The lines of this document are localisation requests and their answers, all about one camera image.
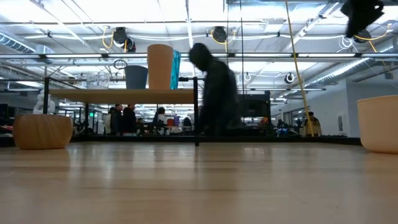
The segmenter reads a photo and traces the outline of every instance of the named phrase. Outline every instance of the ceiling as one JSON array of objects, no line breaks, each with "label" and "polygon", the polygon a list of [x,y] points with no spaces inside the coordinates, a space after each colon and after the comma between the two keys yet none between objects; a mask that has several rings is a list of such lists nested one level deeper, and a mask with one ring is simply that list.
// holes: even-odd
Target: ceiling
[{"label": "ceiling", "polygon": [[[34,4],[37,1],[1,0],[0,33],[34,49],[44,45],[56,54],[105,53],[105,50],[119,53],[123,49],[115,45],[107,49],[103,42],[109,45],[112,31],[116,27],[126,27],[127,34],[136,44],[137,52],[146,53],[152,44],[165,44],[187,53],[192,40],[193,43],[204,43],[213,53],[225,53],[225,44],[216,43],[210,35],[215,26],[224,26],[230,38],[228,52],[292,52],[285,2],[280,0],[243,1],[242,10],[239,4],[225,4],[224,0],[41,0],[38,4],[42,4],[43,9]],[[368,43],[352,43],[352,40],[343,38],[348,18],[340,12],[341,5],[326,0],[289,1],[292,34],[294,37],[301,34],[294,39],[296,52],[345,53],[371,50]],[[385,14],[367,28],[373,38],[383,36],[373,41],[376,48],[398,31],[397,7],[386,6]],[[0,45],[0,53],[20,54],[4,45]],[[30,61],[8,62],[44,74],[43,66],[33,66],[34,63],[29,65]],[[98,60],[83,62],[90,64]],[[146,66],[146,58],[135,59],[134,63]],[[283,74],[295,73],[292,61],[244,59],[243,65],[243,72],[251,76],[249,81],[244,82],[248,82],[246,84],[252,88],[285,86]],[[336,62],[309,60],[299,62],[298,69],[303,78],[309,80],[333,65]],[[234,60],[229,62],[229,66],[237,74],[238,82],[241,82],[242,62]],[[49,67],[49,71],[53,72],[57,68]],[[112,66],[109,69],[113,75],[117,72]],[[60,72],[54,72],[53,77],[81,77],[100,71],[106,71],[104,66],[67,66]],[[186,60],[182,61],[180,76],[193,75],[193,65]],[[201,75],[201,72],[195,70],[195,75]],[[123,88],[123,85],[124,82],[118,81],[111,83],[111,88]],[[189,82],[179,85],[192,87]]]}]

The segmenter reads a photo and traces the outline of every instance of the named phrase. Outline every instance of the black hoodie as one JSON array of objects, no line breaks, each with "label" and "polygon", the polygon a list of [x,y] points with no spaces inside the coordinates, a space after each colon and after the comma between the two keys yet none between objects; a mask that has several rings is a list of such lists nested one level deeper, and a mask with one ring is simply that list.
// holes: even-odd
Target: black hoodie
[{"label": "black hoodie", "polygon": [[213,134],[240,127],[238,91],[234,73],[228,66],[214,58],[203,44],[195,44],[190,61],[198,69],[207,72],[203,90],[203,107],[195,131],[200,133],[208,126]]}]

